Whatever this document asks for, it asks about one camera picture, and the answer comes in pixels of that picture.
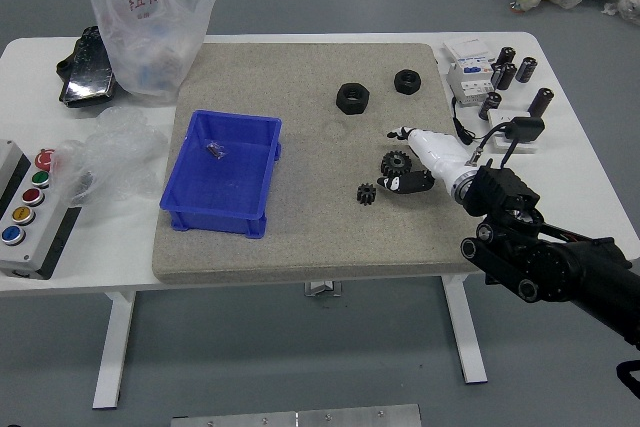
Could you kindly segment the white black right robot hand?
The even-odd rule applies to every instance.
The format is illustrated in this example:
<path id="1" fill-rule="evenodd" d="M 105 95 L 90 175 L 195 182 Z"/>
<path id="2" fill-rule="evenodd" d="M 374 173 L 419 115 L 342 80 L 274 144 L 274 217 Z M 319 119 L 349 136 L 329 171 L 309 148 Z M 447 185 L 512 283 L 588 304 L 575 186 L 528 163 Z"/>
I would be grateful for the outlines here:
<path id="1" fill-rule="evenodd" d="M 377 180 L 379 186 L 396 194 L 411 194 L 426 192 L 440 180 L 449 195 L 462 202 L 477 168 L 468 164 L 468 153 L 453 136 L 408 127 L 394 129 L 387 136 L 406 141 L 425 169 L 411 171 L 406 156 L 394 153 L 395 158 L 401 159 L 400 168 L 388 154 L 381 163 L 383 176 Z"/>

